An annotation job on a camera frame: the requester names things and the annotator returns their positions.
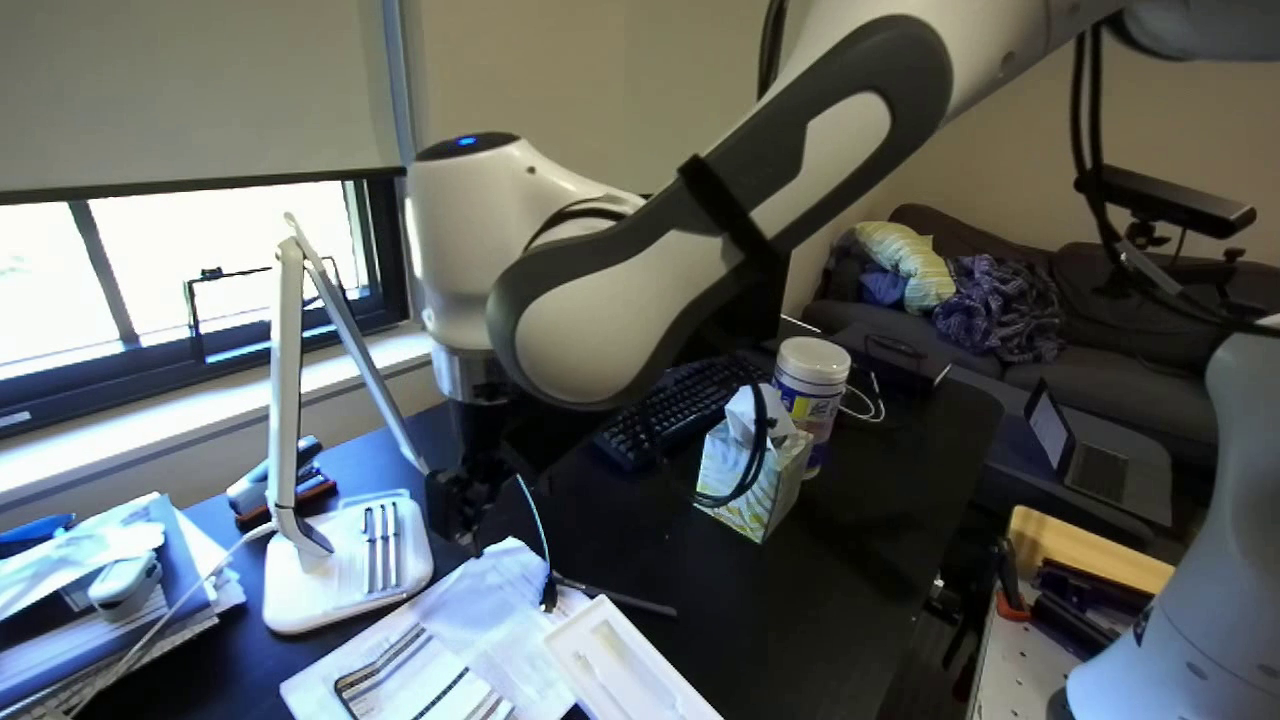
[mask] white cup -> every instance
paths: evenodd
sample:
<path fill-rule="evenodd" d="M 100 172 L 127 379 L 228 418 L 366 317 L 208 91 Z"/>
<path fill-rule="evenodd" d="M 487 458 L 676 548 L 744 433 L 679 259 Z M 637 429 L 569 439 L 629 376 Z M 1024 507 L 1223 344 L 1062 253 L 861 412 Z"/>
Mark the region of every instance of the white cup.
<path fill-rule="evenodd" d="M 838 409 L 846 401 L 853 356 L 820 337 L 793 337 L 776 351 L 774 383 L 784 394 L 797 429 L 811 436 L 806 481 L 829 464 Z"/>

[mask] keyboard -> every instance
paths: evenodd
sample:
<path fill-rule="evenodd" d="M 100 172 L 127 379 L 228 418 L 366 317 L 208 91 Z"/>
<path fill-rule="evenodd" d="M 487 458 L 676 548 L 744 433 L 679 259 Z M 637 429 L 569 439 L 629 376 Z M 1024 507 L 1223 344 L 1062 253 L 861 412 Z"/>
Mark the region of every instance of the keyboard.
<path fill-rule="evenodd" d="M 753 372 L 723 356 L 671 366 L 632 409 L 604 418 L 593 449 L 620 471 L 639 476 L 716 429 L 729 394 L 750 379 Z"/>

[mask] book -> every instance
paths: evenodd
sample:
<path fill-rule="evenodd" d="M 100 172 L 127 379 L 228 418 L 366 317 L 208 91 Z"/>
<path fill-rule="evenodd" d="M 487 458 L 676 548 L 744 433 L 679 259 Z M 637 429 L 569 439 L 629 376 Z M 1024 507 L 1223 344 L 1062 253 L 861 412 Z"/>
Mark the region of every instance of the book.
<path fill-rule="evenodd" d="M 112 512 L 121 520 L 150 516 L 166 527 L 166 545 L 158 548 L 158 560 L 166 567 L 159 588 L 121 618 L 86 611 L 66 627 L 47 627 L 25 644 L 0 649 L 0 709 L 11 709 L 44 689 L 86 677 L 89 669 L 108 669 L 112 658 L 126 658 L 159 617 L 169 617 L 171 627 L 184 627 L 193 617 L 211 611 L 211 592 L 204 584 L 204 572 L 195 567 L 171 499 L 151 491 Z"/>

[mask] box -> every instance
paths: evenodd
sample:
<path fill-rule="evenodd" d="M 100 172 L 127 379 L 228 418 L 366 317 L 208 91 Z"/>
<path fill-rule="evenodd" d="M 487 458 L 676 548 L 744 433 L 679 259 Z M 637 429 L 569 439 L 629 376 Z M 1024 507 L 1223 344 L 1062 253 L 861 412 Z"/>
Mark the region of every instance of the box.
<path fill-rule="evenodd" d="M 742 499 L 722 504 L 722 507 L 712 507 L 712 504 L 698 504 L 698 507 L 716 516 L 732 532 L 763 545 L 799 499 L 808 449 L 811 449 L 808 433 L 774 436 L 763 467 Z M 742 485 L 750 457 L 753 457 L 753 443 L 732 439 L 729 424 L 716 424 L 704 436 L 698 491 L 702 495 L 729 495 Z"/>

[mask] window frame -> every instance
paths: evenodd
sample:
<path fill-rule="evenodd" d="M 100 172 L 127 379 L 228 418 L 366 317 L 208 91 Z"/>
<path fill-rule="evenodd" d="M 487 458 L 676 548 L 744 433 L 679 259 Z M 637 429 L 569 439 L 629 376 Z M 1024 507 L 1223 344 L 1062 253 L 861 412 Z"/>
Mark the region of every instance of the window frame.
<path fill-rule="evenodd" d="M 243 183 L 184 183 L 184 186 L 271 186 L 302 181 L 346 181 L 349 204 L 358 208 L 362 241 L 369 253 L 369 294 L 353 301 L 353 317 L 362 332 L 392 327 L 409 317 L 409 276 L 404 276 L 404 245 L 402 245 L 402 172 L 346 172 L 346 175 L 286 175 L 286 181 L 243 181 Z M 22 196 L 22 200 L 105 200 L 105 196 L 138 196 L 138 192 L 184 192 L 184 186 L 127 186 L 127 192 L 72 192 L 72 196 Z M 243 351 L 204 360 L 201 340 L 169 340 L 151 347 L 126 347 L 100 360 L 66 362 L 47 372 L 30 372 L 18 379 L 0 379 L 0 439 L 25 436 L 47 424 L 86 418 L 108 409 L 126 409 L 138 401 L 184 392 L 243 366 L 265 366 L 269 351 L 269 319 L 238 324 L 208 332 L 208 344 L 253 344 Z M 337 344 L 337 332 L 303 337 L 303 347 Z"/>

